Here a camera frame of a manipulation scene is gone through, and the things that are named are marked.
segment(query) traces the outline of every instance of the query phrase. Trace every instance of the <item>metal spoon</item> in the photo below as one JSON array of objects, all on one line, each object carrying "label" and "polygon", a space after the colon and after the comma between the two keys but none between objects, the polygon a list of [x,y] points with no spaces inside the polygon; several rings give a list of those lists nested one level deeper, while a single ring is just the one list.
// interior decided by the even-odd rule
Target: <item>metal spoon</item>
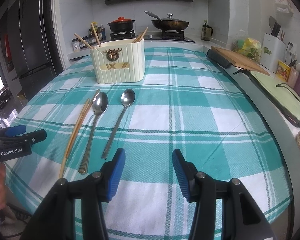
[{"label": "metal spoon", "polygon": [[153,18],[157,18],[159,21],[162,21],[158,15],[152,13],[152,12],[149,12],[149,11],[145,11],[145,13]]},{"label": "metal spoon", "polygon": [[126,112],[127,108],[133,104],[135,98],[136,98],[136,95],[135,95],[135,93],[134,93],[134,91],[132,89],[126,89],[122,93],[122,95],[121,95],[121,103],[123,104],[124,108],[123,108],[123,110],[122,110],[122,112],[121,112],[121,114],[119,116],[119,119],[117,120],[117,123],[115,124],[115,126],[114,126],[114,128],[112,130],[112,133],[111,133],[110,138],[109,138],[109,140],[107,142],[105,150],[103,151],[103,154],[101,156],[102,159],[106,159],[108,157],[109,150],[111,148],[114,136],[117,133],[117,129],[119,128],[121,119],[122,119],[124,113]]},{"label": "metal spoon", "polygon": [[88,171],[88,163],[89,163],[89,157],[90,157],[90,150],[91,150],[91,144],[92,144],[92,138],[94,129],[96,127],[97,120],[99,119],[100,115],[104,113],[104,111],[107,109],[108,106],[108,97],[106,93],[100,92],[98,93],[95,98],[93,99],[92,103],[92,110],[94,114],[96,115],[93,120],[88,144],[86,147],[86,151],[84,152],[83,159],[81,161],[80,167],[79,167],[79,173],[85,174]]}]

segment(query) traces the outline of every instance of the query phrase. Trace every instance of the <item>pan handle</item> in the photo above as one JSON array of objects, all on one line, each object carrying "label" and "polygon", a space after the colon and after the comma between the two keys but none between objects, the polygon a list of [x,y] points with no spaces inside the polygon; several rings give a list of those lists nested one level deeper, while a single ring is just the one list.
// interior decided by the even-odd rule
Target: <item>pan handle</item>
[{"label": "pan handle", "polygon": [[154,13],[152,12],[149,12],[149,11],[145,11],[145,13],[153,18],[157,18],[159,21],[162,21],[158,15],[155,15]]}]

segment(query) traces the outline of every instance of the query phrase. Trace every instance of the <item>bolt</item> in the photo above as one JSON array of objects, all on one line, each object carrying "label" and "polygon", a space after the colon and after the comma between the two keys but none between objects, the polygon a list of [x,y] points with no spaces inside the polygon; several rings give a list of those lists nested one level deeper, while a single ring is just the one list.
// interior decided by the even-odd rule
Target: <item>bolt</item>
[{"label": "bolt", "polygon": [[198,177],[199,179],[203,179],[203,178],[206,177],[206,174],[205,174],[204,172],[202,172],[202,171],[199,171],[199,172],[197,172],[197,177]]},{"label": "bolt", "polygon": [[232,182],[233,184],[235,184],[235,185],[239,185],[239,184],[240,184],[240,180],[237,179],[237,178],[231,179],[231,182]]},{"label": "bolt", "polygon": [[67,180],[66,180],[65,178],[61,178],[61,179],[58,179],[58,180],[57,180],[57,183],[58,183],[59,185],[64,185],[66,182],[67,182]]},{"label": "bolt", "polygon": [[95,171],[94,173],[91,174],[92,177],[94,178],[100,178],[101,177],[101,172],[100,171]]}]

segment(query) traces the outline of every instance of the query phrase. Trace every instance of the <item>red pot lid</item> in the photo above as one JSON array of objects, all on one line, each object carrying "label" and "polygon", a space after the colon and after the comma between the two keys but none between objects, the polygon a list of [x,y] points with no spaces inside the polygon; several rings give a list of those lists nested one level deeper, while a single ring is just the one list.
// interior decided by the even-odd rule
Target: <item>red pot lid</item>
[{"label": "red pot lid", "polygon": [[124,17],[119,17],[117,20],[112,21],[112,23],[123,22],[123,21],[132,21],[131,19],[125,19]]}]

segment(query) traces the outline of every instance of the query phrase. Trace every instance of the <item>antler decoration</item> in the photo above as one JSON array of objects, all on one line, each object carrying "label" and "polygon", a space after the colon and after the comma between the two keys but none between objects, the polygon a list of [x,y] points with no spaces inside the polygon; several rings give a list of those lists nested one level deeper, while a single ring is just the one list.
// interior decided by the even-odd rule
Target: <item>antler decoration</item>
[{"label": "antler decoration", "polygon": [[102,51],[103,53],[106,53],[106,57],[109,61],[116,61],[119,58],[119,52],[122,51],[122,49],[109,49],[109,51]]}]

